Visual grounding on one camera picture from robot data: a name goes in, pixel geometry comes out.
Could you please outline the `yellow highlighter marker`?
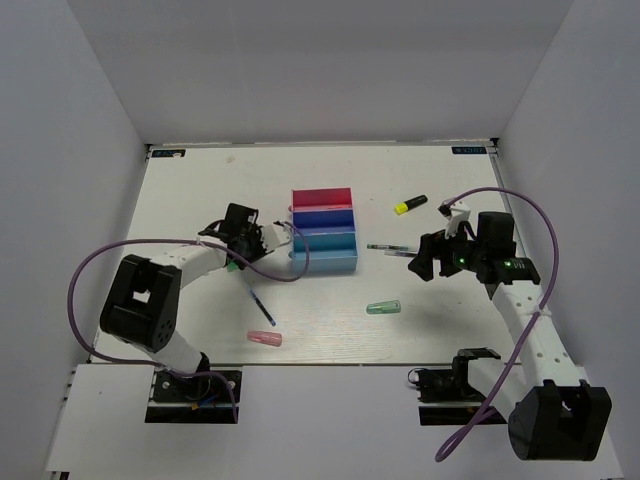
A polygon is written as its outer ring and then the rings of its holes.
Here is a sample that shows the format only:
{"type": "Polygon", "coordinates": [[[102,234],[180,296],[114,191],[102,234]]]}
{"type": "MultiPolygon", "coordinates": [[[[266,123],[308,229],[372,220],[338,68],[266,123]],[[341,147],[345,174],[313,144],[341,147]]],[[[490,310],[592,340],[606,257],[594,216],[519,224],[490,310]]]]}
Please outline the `yellow highlighter marker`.
{"type": "Polygon", "coordinates": [[[425,205],[427,202],[428,202],[428,197],[426,195],[419,195],[395,205],[394,213],[396,215],[403,215],[408,213],[411,210],[414,210],[417,207],[425,205]]]}

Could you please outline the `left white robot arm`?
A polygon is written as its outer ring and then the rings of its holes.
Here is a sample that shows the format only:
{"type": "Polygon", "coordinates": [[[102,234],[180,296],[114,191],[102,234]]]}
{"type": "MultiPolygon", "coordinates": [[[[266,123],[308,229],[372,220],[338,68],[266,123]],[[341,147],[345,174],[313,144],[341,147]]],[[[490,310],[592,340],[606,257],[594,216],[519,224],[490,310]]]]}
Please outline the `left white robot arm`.
{"type": "Polygon", "coordinates": [[[199,399],[211,387],[209,361],[177,332],[181,290],[227,267],[241,256],[250,263],[286,244],[290,236],[276,225],[257,223],[258,211],[239,204],[225,218],[198,232],[195,244],[154,258],[124,257],[100,315],[100,329],[177,371],[177,387],[199,399]]]}

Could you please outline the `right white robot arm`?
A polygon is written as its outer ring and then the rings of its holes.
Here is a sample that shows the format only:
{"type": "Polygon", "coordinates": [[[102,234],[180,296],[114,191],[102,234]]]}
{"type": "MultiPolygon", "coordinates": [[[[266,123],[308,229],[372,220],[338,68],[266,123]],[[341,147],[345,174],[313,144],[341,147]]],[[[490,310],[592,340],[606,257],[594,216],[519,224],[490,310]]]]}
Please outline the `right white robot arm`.
{"type": "Polygon", "coordinates": [[[425,234],[409,269],[422,280],[473,273],[501,315],[516,357],[503,361],[489,347],[464,348],[449,368],[418,368],[408,380],[425,403],[479,401],[474,422],[502,417],[521,460],[592,461],[612,409],[568,355],[541,302],[533,262],[516,254],[512,215],[482,212],[477,225],[461,204],[443,207],[446,227],[425,234]]]}

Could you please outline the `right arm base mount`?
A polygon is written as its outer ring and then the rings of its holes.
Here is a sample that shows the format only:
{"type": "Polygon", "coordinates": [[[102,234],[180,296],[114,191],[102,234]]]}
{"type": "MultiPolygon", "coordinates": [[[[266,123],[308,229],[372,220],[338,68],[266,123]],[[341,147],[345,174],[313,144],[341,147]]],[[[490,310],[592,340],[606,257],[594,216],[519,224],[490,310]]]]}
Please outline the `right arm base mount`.
{"type": "Polygon", "coordinates": [[[458,386],[452,369],[414,368],[407,381],[418,393],[421,426],[464,426],[485,400],[477,390],[458,386]]]}

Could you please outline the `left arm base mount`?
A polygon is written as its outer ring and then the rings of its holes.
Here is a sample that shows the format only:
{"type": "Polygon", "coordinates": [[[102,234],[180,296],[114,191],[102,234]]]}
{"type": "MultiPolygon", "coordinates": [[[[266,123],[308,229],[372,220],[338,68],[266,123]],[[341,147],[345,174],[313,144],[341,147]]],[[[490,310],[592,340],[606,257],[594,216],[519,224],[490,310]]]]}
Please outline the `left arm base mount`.
{"type": "Polygon", "coordinates": [[[218,378],[153,377],[145,422],[148,424],[234,424],[227,387],[218,378]]]}

